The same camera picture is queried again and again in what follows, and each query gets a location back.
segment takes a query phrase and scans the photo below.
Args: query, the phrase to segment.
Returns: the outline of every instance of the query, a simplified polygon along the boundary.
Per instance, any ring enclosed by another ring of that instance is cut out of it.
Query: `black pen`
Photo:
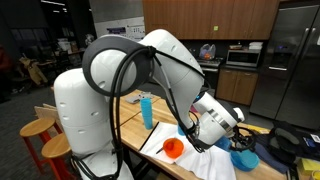
[[[161,152],[162,150],[163,150],[163,148],[159,149],[159,150],[156,152],[156,154],[158,154],[158,153]]]

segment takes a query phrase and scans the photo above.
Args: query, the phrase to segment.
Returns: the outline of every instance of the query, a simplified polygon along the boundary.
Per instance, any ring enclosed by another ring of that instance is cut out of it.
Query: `orange cup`
[[[163,150],[170,158],[177,158],[182,154],[184,145],[178,138],[169,138],[163,143]]]

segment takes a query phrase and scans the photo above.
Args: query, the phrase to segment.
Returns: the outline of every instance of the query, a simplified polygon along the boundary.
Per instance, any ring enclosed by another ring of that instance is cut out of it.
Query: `kitchen counter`
[[[246,71],[246,72],[259,73],[259,69],[260,68],[222,64],[222,65],[220,65],[220,69],[230,69],[230,70],[237,70],[237,71]]]

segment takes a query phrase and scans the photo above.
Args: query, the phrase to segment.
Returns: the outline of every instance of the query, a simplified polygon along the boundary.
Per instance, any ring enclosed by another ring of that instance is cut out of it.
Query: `wooden table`
[[[153,109],[153,124],[157,122],[165,122],[171,124],[177,124],[173,115],[169,111],[165,101],[160,99],[152,104]],[[122,142],[131,150],[138,152],[142,144],[145,142],[152,130],[145,129],[143,125],[143,119],[141,113],[132,117],[129,121],[121,126]],[[160,160],[154,159],[149,156],[144,156],[149,162],[160,167],[162,170],[172,175],[176,179],[199,179],[192,172],[185,170],[184,168],[176,164],[168,164]],[[243,172],[235,168],[237,179],[255,180],[255,179],[286,179],[285,174],[281,174],[278,171],[271,168],[269,165],[260,161],[257,168],[250,172]]]
[[[127,122],[130,118],[132,118],[133,116],[141,112],[140,103],[130,104],[126,101],[127,97],[139,95],[141,92],[142,91],[140,90],[135,90],[132,93],[122,96],[120,98],[120,125]],[[160,99],[159,96],[154,96],[151,100],[152,100],[152,103],[154,103],[159,99]]]

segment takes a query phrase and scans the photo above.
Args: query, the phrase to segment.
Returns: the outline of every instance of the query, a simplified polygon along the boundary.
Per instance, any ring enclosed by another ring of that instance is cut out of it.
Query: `person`
[[[13,61],[0,44],[0,103],[10,100],[5,97],[5,94],[11,91],[11,81],[8,74],[12,71],[12,68]]]

